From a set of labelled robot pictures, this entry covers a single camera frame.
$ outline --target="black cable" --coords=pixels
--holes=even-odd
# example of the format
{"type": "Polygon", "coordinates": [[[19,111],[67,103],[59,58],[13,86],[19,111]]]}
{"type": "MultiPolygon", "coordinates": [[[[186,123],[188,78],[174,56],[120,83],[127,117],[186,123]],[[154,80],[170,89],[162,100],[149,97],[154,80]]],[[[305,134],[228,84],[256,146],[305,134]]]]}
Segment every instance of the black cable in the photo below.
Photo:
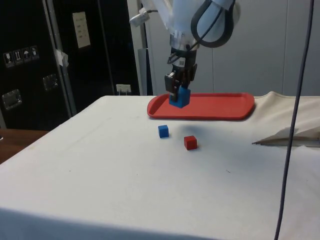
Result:
{"type": "Polygon", "coordinates": [[[299,101],[300,101],[300,96],[301,96],[302,83],[303,83],[304,74],[305,74],[306,60],[307,60],[307,55],[308,55],[308,50],[309,50],[309,43],[310,43],[310,36],[311,36],[311,29],[312,29],[312,23],[313,23],[313,15],[314,15],[314,4],[315,4],[315,0],[310,0],[307,34],[306,34],[305,46],[304,46],[302,63],[301,63],[301,68],[300,68],[295,103],[294,103],[294,108],[293,108],[293,115],[292,115],[290,134],[289,134],[289,142],[288,142],[288,147],[287,147],[286,157],[285,157],[282,189],[281,189],[280,210],[279,210],[279,217],[278,217],[278,222],[276,225],[274,240],[278,240],[278,238],[279,238],[282,218],[283,218],[283,214],[284,214],[290,155],[291,155],[292,143],[293,143],[293,139],[294,139],[295,125],[296,125],[296,119],[297,119],[297,114],[298,114],[298,106],[299,106],[299,101]]]}
{"type": "MultiPolygon", "coordinates": [[[[223,11],[223,8],[220,7],[220,10],[217,14],[217,16],[215,17],[215,19],[213,20],[213,22],[211,23],[211,25],[209,26],[209,28],[204,32],[204,34],[186,51],[186,54],[188,52],[190,52],[195,46],[197,46],[204,38],[205,36],[210,32],[210,30],[214,27],[214,25],[216,24],[216,22],[218,21],[221,13],[223,11]]],[[[168,58],[167,64],[173,64],[175,61],[177,61],[179,58],[181,58],[182,56],[177,56],[174,60],[172,60],[172,58],[177,54],[177,52],[174,52],[173,54],[171,54],[168,58]]]]}

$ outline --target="blue cube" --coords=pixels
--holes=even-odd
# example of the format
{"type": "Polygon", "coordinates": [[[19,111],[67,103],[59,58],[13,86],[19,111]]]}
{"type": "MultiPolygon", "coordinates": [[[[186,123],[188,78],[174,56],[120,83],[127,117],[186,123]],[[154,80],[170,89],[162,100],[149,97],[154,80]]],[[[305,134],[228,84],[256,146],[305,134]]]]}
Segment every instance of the blue cube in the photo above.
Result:
{"type": "Polygon", "coordinates": [[[172,101],[172,96],[170,96],[169,103],[173,106],[176,106],[178,108],[183,108],[187,106],[190,103],[190,95],[191,91],[190,89],[186,89],[184,87],[180,87],[178,90],[178,99],[177,101],[172,101]]]}
{"type": "Polygon", "coordinates": [[[158,126],[159,129],[159,137],[168,138],[169,137],[169,128],[167,125],[158,126]]]}

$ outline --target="red tray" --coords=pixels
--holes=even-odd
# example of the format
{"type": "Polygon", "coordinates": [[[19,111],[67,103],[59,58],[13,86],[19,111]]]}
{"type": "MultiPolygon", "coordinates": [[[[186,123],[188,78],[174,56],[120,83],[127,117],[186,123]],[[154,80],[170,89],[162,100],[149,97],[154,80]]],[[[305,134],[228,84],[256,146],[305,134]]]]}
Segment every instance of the red tray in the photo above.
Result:
{"type": "Polygon", "coordinates": [[[192,93],[189,105],[178,108],[169,104],[169,94],[156,96],[147,107],[153,119],[243,120],[255,106],[248,93],[192,93]]]}

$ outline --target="white fabric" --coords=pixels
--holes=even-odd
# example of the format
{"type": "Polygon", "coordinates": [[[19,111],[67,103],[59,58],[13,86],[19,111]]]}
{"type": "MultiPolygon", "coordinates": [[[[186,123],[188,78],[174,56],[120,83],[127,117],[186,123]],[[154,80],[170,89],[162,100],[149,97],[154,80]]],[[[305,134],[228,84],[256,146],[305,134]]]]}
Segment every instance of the white fabric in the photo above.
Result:
{"type": "MultiPolygon", "coordinates": [[[[286,149],[251,143],[290,125],[269,113],[294,99],[270,95],[240,122],[153,120],[152,97],[100,98],[0,165],[0,240],[273,239],[286,149]]],[[[280,239],[317,240],[320,152],[291,156],[280,239]]]]}

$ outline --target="electrical outlet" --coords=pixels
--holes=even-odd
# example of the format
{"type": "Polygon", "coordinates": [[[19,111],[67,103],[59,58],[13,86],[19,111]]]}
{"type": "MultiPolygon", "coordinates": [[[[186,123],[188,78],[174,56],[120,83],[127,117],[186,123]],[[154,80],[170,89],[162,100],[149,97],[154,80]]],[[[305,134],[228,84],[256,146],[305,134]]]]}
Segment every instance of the electrical outlet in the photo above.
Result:
{"type": "Polygon", "coordinates": [[[117,84],[116,91],[118,93],[131,93],[131,85],[130,84],[117,84]]]}

